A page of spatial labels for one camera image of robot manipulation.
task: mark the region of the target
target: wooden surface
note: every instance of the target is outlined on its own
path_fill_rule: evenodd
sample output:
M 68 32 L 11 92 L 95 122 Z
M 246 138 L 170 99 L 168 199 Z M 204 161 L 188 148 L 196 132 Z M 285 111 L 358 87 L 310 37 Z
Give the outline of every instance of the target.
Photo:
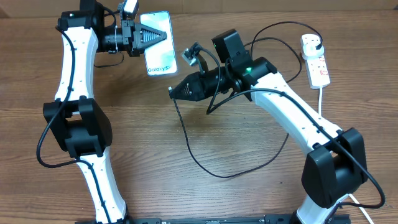
M 99 0 L 116 10 L 123 0 Z M 0 0 L 11 18 L 59 17 L 63 11 L 78 10 L 80 0 Z M 221 12 L 288 12 L 335 10 L 387 10 L 398 0 L 140 0 L 139 12 L 169 11 L 172 14 Z
M 387 197 L 382 209 L 368 212 L 375 223 L 398 223 L 397 20 L 397 11 L 268 12 L 176 15 L 172 25 L 177 55 L 194 41 L 215 53 L 211 38 L 230 28 L 236 28 L 244 42 L 279 21 L 306 22 L 318 29 L 332 79 L 325 88 L 324 117 L 362 133 L 368 168 Z M 56 18 L 0 20 L 0 223 L 61 224 L 95 217 L 79 168 L 46 169 L 35 157 L 46 125 L 42 105 L 53 101 L 62 70 L 56 23 Z M 307 32 L 284 25 L 262 36 L 280 37 L 299 50 L 300 36 Z M 260 56 L 274 63 L 286 79 L 297 72 L 297 60 L 282 44 L 257 44 L 254 57 Z M 101 54 L 96 63 L 117 60 Z M 157 78 L 146 75 L 144 57 L 95 70 L 96 101 L 113 127 L 113 171 L 131 214 L 205 218 L 292 213 L 305 196 L 300 182 L 304 157 L 293 140 L 269 166 L 234 179 L 211 177 L 192 161 L 167 87 L 197 68 L 180 57 L 177 63 L 178 75 Z M 318 92 L 309 89 L 305 71 L 290 86 L 316 108 Z M 193 153 L 205 167 L 228 175 L 274 156 L 285 132 L 266 112 L 239 98 L 206 116 L 208 103 L 179 101 Z M 42 154 L 52 164 L 70 159 L 52 134 Z M 370 182 L 355 195 L 362 203 L 379 201 Z M 349 213 L 353 223 L 365 222 L 357 208 L 339 213 Z

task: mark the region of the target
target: white and black robotic arm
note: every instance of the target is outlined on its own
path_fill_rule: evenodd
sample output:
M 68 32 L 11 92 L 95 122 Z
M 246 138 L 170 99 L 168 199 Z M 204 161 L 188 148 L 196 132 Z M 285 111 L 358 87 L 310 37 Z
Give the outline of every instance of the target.
M 364 173 L 367 171 L 362 135 L 355 129 L 343 131 L 320 116 L 288 86 L 267 59 L 251 58 L 236 30 L 220 34 L 212 41 L 225 66 L 209 71 L 199 54 L 203 48 L 195 43 L 183 52 L 182 57 L 190 65 L 198 64 L 200 72 L 188 75 L 174 89 L 170 87 L 170 98 L 200 101 L 215 93 L 227 93 L 232 88 L 238 94 L 214 108 L 238 95 L 245 95 L 268 111 L 294 138 L 306 157 L 302 184 L 308 195 L 292 215 L 290 223 L 331 221 L 341 202 L 369 177 L 368 173 Z M 337 153 L 337 156 L 333 157 L 331 152 Z
M 95 0 L 81 0 L 79 11 L 63 12 L 58 20 L 57 29 L 64 33 L 62 77 L 55 102 L 44 104 L 43 112 L 47 122 L 52 122 L 50 128 L 61 149 L 71 158 L 86 162 L 77 164 L 95 205 L 96 220 L 89 223 L 129 223 L 127 206 L 111 167 L 111 124 L 94 100 L 93 73 L 97 53 L 127 52 L 130 57 L 138 57 L 146 48 L 166 39 L 165 32 L 134 22 L 138 7 L 136 0 L 119 5 L 120 27 L 116 26 L 116 18 L 112 26 L 104 26 L 105 11 L 114 13 Z M 146 39 L 145 33 L 155 33 L 158 38 Z M 57 113 L 63 104 L 63 110 Z M 80 120 L 67 120 L 77 114 Z

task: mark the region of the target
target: silver smartphone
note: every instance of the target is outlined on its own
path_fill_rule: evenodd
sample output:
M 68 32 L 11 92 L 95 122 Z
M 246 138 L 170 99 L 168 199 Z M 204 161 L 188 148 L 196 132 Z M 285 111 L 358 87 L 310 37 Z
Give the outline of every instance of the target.
M 177 72 L 173 31 L 169 12 L 150 12 L 141 14 L 141 24 L 166 32 L 167 38 L 145 49 L 147 73 L 150 76 Z

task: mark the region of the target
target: white arm segment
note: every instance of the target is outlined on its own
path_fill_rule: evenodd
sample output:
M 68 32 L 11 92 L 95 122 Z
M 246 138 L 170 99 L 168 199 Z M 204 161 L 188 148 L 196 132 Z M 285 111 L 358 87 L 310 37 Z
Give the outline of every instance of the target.
M 340 128 L 321 117 L 311 106 L 301 99 L 285 82 L 280 73 L 270 73 L 258 79 L 258 84 L 252 89 L 269 88 L 284 91 L 295 99 L 308 112 L 308 114 L 332 137 L 337 137 L 337 130 Z M 252 100 L 261 108 L 268 111 L 278 123 L 294 138 L 306 157 L 313 151 L 313 145 L 321 145 L 329 142 L 329 139 L 322 133 L 318 133 L 317 128 L 290 100 L 281 97 L 277 93 L 255 91 L 251 93 Z M 342 202 L 348 195 L 341 197 L 338 202 Z M 297 210 L 297 217 L 303 224 L 324 223 L 333 207 L 321 208 L 309 196 L 304 200 L 303 205 Z
M 102 157 L 97 157 L 97 155 L 94 154 L 89 156 L 81 156 L 80 159 L 93 164 L 95 175 L 97 176 L 99 188 L 101 190 L 101 195 L 105 201 L 105 207 L 108 210 L 111 222 L 116 223 L 117 220 L 124 219 L 126 214 L 126 203 L 120 195 L 118 186 L 116 185 L 116 181 L 114 179 L 109 155 L 109 147 L 105 149 L 104 155 Z M 100 198 L 98 196 L 97 188 L 91 171 L 88 169 L 86 164 L 78 162 L 78 165 L 85 176 L 91 197 L 94 201 L 96 211 L 95 220 L 97 222 L 108 223 L 105 211 L 101 206 Z
M 93 72 L 94 58 L 98 48 L 98 38 L 92 28 L 71 27 L 65 31 L 75 47 L 75 75 L 73 77 L 73 91 L 69 101 L 79 100 L 80 96 L 94 98 Z M 55 99 L 65 100 L 72 71 L 72 50 L 68 40 L 63 39 L 62 77 Z

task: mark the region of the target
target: robotic hand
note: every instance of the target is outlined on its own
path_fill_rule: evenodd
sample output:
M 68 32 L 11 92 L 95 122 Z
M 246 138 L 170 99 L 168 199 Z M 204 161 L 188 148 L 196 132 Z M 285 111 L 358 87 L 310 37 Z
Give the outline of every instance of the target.
M 81 0 L 79 11 L 63 12 L 58 20 L 64 45 L 62 77 L 55 102 L 43 107 L 48 125 L 37 146 L 37 160 L 48 168 L 73 163 L 80 166 L 96 210 L 96 220 L 89 223 L 131 222 L 111 167 L 111 123 L 94 100 L 93 70 L 96 53 L 125 51 L 138 57 L 166 39 L 166 32 L 134 22 L 138 8 L 137 0 L 119 5 L 120 28 L 114 12 L 96 0 Z M 108 27 L 104 26 L 105 11 L 114 17 Z M 80 114 L 81 120 L 67 121 L 75 114 Z M 74 161 L 49 165 L 41 159 L 40 148 L 49 129 Z
M 245 95 L 285 128 L 306 157 L 302 185 L 308 194 L 303 205 L 289 217 L 289 223 L 349 223 L 348 217 L 333 219 L 338 207 L 379 208 L 384 204 L 384 193 L 366 170 L 364 141 L 357 130 L 343 131 L 320 116 L 294 93 L 270 61 L 264 57 L 251 58 L 236 30 L 220 34 L 212 41 L 225 66 L 220 67 L 210 54 L 218 68 L 209 71 L 199 54 L 205 49 L 195 43 L 183 52 L 182 57 L 191 66 L 199 64 L 200 72 L 188 75 L 174 89 L 170 87 L 170 98 L 200 101 L 213 96 L 207 111 L 211 113 L 223 103 Z M 211 108 L 215 95 L 227 93 L 230 88 L 237 94 Z M 379 190 L 382 198 L 379 205 L 342 202 L 368 178 Z

